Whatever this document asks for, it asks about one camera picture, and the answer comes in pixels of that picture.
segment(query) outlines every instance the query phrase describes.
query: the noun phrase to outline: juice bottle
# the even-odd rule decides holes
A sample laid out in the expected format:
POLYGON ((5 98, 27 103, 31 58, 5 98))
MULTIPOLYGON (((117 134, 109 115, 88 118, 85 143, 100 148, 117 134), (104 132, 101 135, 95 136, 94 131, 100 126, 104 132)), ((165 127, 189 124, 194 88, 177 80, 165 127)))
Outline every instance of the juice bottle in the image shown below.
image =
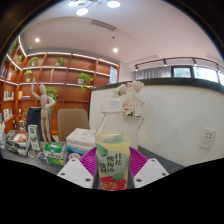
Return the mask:
POLYGON ((120 116, 120 99, 104 99, 101 109, 104 118, 95 134, 101 186, 103 190, 124 190, 128 181, 130 137, 120 116))

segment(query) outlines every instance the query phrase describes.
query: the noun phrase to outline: window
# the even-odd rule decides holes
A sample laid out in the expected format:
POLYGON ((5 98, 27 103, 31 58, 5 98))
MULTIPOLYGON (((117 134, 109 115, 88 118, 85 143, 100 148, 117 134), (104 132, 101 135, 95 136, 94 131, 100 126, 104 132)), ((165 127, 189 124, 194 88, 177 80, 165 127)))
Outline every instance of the window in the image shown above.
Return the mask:
POLYGON ((173 76, 178 78, 191 78, 191 71, 190 68, 174 68, 173 69, 173 76))
POLYGON ((194 67, 194 77, 196 79, 206 79, 212 82, 218 82, 217 72, 208 68, 194 67))
POLYGON ((219 72, 219 80, 220 80, 220 83, 224 86, 224 74, 219 72))

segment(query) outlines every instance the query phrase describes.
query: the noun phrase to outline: wall outlet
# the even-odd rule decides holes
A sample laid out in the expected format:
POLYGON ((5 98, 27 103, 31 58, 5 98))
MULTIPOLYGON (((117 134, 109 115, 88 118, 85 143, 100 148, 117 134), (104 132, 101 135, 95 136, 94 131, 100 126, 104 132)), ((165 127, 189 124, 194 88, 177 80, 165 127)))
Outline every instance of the wall outlet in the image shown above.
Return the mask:
POLYGON ((205 149, 211 149, 212 143, 215 139, 215 134, 215 131, 205 128, 200 146, 205 149))

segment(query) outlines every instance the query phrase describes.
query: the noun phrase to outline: bottle label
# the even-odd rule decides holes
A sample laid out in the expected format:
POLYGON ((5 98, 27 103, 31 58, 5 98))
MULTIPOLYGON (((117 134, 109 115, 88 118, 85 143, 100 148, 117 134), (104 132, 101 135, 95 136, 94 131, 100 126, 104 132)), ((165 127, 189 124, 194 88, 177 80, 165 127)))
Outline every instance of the bottle label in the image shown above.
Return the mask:
POLYGON ((123 190, 127 185, 129 158, 122 152, 97 145, 97 164, 104 190, 123 190))

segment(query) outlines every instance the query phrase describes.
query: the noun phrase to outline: green plant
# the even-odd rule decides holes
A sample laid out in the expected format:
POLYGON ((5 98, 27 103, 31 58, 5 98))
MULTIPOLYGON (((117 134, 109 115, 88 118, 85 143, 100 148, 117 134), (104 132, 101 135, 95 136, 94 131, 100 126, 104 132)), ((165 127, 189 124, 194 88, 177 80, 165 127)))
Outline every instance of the green plant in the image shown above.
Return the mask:
POLYGON ((24 75, 30 77, 33 74, 33 72, 31 70, 27 70, 24 75))
POLYGON ((39 62, 39 58, 38 58, 38 57, 32 57, 32 58, 29 60, 29 65, 31 66, 32 63, 34 63, 34 64, 35 64, 34 66, 36 66, 36 65, 38 64, 38 62, 39 62))
POLYGON ((56 59, 55 62, 56 62, 56 64, 55 64, 56 67, 58 66, 58 64, 59 64, 59 66, 61 66, 65 63, 65 59, 63 57, 59 57, 59 58, 56 59))
POLYGON ((21 65, 21 64, 22 64, 22 60, 23 60, 23 56, 22 56, 22 55, 19 55, 19 56, 16 58, 16 64, 17 64, 17 65, 21 65))
MULTIPOLYGON (((58 93, 54 87, 46 88, 46 94, 47 94, 47 96, 50 96, 51 98, 53 98, 53 100, 55 100, 55 102, 57 102, 58 93)), ((51 115, 54 115, 54 107, 50 107, 50 110, 51 110, 51 115)))
POLYGON ((11 45, 10 50, 9 50, 9 52, 8 52, 9 55, 12 56, 12 54, 13 54, 15 48, 16 48, 16 44, 17 44, 17 40, 14 41, 13 44, 11 45))
POLYGON ((28 109, 24 109, 23 116, 22 116, 22 120, 24 122, 24 125, 26 125, 26 115, 27 115, 27 111, 28 111, 28 109))
POLYGON ((81 85, 81 92, 84 93, 86 88, 90 88, 88 85, 90 85, 91 81, 93 81, 93 78, 83 72, 78 76, 78 78, 84 80, 81 85))

